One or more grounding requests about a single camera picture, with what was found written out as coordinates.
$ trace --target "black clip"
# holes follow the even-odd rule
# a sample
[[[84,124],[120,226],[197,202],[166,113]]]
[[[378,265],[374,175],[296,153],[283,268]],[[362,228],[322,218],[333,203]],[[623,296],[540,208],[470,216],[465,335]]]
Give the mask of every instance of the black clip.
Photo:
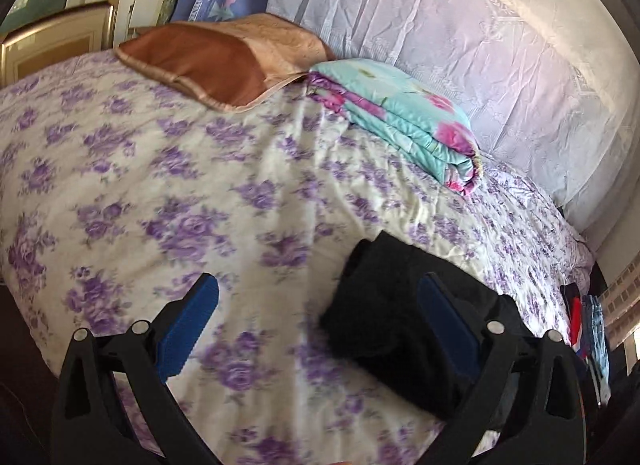
[[[180,372],[217,304],[218,283],[203,273],[183,299],[165,305],[152,322],[140,320],[126,333],[107,337],[77,330],[53,410],[52,465],[220,465],[165,385]],[[165,457],[140,446],[114,371],[126,373]]]

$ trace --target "folded blanket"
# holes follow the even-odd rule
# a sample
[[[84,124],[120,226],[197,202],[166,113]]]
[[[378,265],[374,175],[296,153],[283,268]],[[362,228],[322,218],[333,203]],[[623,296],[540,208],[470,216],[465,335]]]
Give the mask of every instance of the folded blanket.
[[[114,49],[143,75],[223,112],[242,112],[334,55],[315,35],[270,14],[171,23]]]
[[[378,135],[441,184],[469,194],[482,178],[478,142],[465,113],[388,64],[348,59],[315,65],[311,96]]]

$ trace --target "teal floral blanket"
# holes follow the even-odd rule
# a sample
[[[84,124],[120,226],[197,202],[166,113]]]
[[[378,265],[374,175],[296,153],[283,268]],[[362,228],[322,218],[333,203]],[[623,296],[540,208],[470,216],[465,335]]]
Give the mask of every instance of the teal floral blanket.
[[[395,146],[463,196],[482,178],[478,142],[465,112],[388,64],[346,59],[316,64],[313,99]]]

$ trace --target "purple floral pattern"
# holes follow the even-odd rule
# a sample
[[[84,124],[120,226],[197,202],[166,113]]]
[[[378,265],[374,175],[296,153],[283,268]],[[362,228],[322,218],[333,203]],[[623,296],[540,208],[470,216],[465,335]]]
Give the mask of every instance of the purple floral pattern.
[[[271,180],[264,180],[260,184],[251,177],[245,184],[232,187],[247,205],[256,209],[255,215],[262,216],[267,211],[273,210],[280,202],[276,199],[276,192],[282,185],[274,184]]]
[[[236,150],[245,142],[255,140],[255,135],[252,134],[254,129],[255,126],[244,126],[233,119],[226,120],[224,117],[218,117],[204,128],[205,133],[225,150]]]
[[[16,119],[13,131],[17,132],[29,129],[36,122],[38,115],[38,111],[34,108],[25,109]]]
[[[23,182],[20,194],[46,194],[53,188],[57,169],[49,160],[40,157],[34,158],[31,164],[32,168],[20,175]]]
[[[22,314],[32,331],[48,330],[47,315],[35,304],[36,296],[47,285],[47,266],[38,259],[52,251],[57,243],[42,223],[37,213],[21,214],[14,240],[7,250],[7,261],[14,269],[15,286],[23,303]]]
[[[295,357],[296,368],[312,388],[314,396],[331,395],[342,385],[344,364],[331,356],[326,336],[314,321],[310,310],[307,305],[299,324],[305,340],[291,347],[289,353]]]
[[[125,287],[104,269],[74,267],[70,272],[76,286],[66,293],[65,306],[75,314],[76,325],[88,324],[95,336],[124,332],[129,326],[123,302]]]
[[[410,423],[403,425],[396,437],[389,431],[381,432],[378,436],[378,454],[369,462],[375,465],[414,465],[420,457],[414,439],[414,427]]]
[[[89,247],[102,239],[113,243],[118,236],[127,231],[122,223],[130,207],[129,203],[123,203],[122,200],[110,203],[104,195],[100,195],[91,205],[76,206],[78,221],[75,227],[84,231],[84,242]]]
[[[388,196],[394,189],[394,184],[388,177],[388,172],[384,169],[377,168],[371,162],[365,162],[358,171],[358,174],[363,175],[367,182],[371,182],[373,186],[380,191],[382,196]]]
[[[303,240],[303,233],[278,235],[268,232],[256,236],[256,239],[266,246],[260,257],[260,264],[274,268],[281,277],[286,277],[292,270],[305,265],[310,247]]]
[[[324,182],[320,180],[312,171],[302,172],[302,181],[300,187],[293,194],[296,194],[300,200],[306,202],[314,202],[323,207],[327,207],[329,200],[322,196],[322,188]]]
[[[199,198],[181,200],[165,198],[164,204],[156,209],[152,220],[141,223],[147,238],[158,243],[162,254],[171,263],[194,263],[204,265],[207,252],[215,252],[228,257],[236,249],[229,236],[217,232],[227,223],[229,214],[206,205],[196,208]]]
[[[68,135],[78,127],[77,124],[54,124],[45,129],[45,137],[47,139],[47,147],[64,142]]]
[[[249,454],[238,458],[238,465],[312,465],[312,453],[304,451],[303,445],[295,441],[289,431],[278,437],[273,427],[260,438],[257,427],[235,429],[229,440],[243,447]]]
[[[283,153],[289,156],[290,159],[295,160],[296,162],[308,160],[314,156],[312,151],[302,149],[293,135],[289,135],[283,140],[279,140],[276,145]]]
[[[373,210],[371,202],[358,194],[345,195],[347,201],[351,204],[353,213],[365,224],[378,224],[380,223],[380,216]]]
[[[215,342],[197,357],[198,362],[208,376],[225,387],[227,400],[242,405],[248,391],[267,389],[278,374],[262,357],[274,335],[274,331],[247,328],[229,342],[221,324],[214,331]]]
[[[130,101],[113,96],[105,100],[102,107],[104,112],[110,115],[131,115],[133,111],[133,105]]]
[[[433,218],[433,223],[436,234],[446,239],[452,245],[465,244],[468,236],[460,228],[455,219],[436,214]]]
[[[586,291],[593,260],[517,171],[485,159],[485,185],[463,200],[305,90],[294,84],[254,110],[220,114],[111,52],[0,90],[2,273],[52,369],[74,327],[117,333],[212,273],[220,305],[171,388],[180,405],[193,405],[190,420],[207,442],[238,431],[220,449],[225,463],[286,463],[286,443],[300,444],[293,461],[312,451],[310,465],[403,463],[412,446],[422,452],[437,423],[333,360],[322,333],[305,325],[330,304],[355,244],[384,228],[449,259],[512,295],[536,335],[566,333],[559,285],[575,280]],[[28,125],[30,108],[38,116]],[[21,116],[28,127],[13,132]],[[177,157],[163,167],[176,161],[178,174],[197,170],[197,180],[153,178],[152,162],[174,146],[191,166]],[[47,171],[34,170],[36,157],[56,168],[49,192],[38,194]],[[27,182],[33,190],[21,194]],[[319,307],[298,325],[309,301]],[[225,333],[212,337],[220,323]],[[278,333],[246,356],[262,327]],[[245,332],[252,336],[238,340]],[[205,369],[201,359],[213,364]],[[269,405],[287,409],[276,419]],[[231,416],[211,417],[220,408]]]
[[[190,153],[181,151],[177,147],[164,148],[151,162],[155,170],[155,178],[182,178],[183,180],[196,180],[200,173],[194,168]]]
[[[349,181],[351,179],[351,175],[349,174],[348,162],[340,162],[338,160],[325,160],[320,165],[321,169],[325,171],[329,171],[332,176],[338,180],[339,182]]]
[[[73,111],[81,102],[87,102],[94,98],[97,90],[87,89],[84,84],[76,84],[72,88],[60,93],[62,97],[62,105],[60,108],[63,112],[69,113]]]
[[[162,128],[164,136],[168,138],[181,137],[188,133],[191,130],[191,126],[194,124],[193,121],[174,121],[173,119],[158,119],[156,122],[158,123],[158,126]]]

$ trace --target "black cloth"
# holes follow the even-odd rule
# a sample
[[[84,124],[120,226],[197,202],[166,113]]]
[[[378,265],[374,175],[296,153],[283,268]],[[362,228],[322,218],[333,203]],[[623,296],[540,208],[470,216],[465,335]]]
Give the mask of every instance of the black cloth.
[[[356,246],[320,326],[334,356],[356,361],[401,397],[447,420],[473,384],[456,374],[419,311],[417,286],[430,272],[457,300],[457,310],[466,309],[474,332],[499,320],[513,334],[532,336],[513,299],[385,232]],[[518,382],[515,373],[512,378],[491,429],[503,426],[513,405]]]

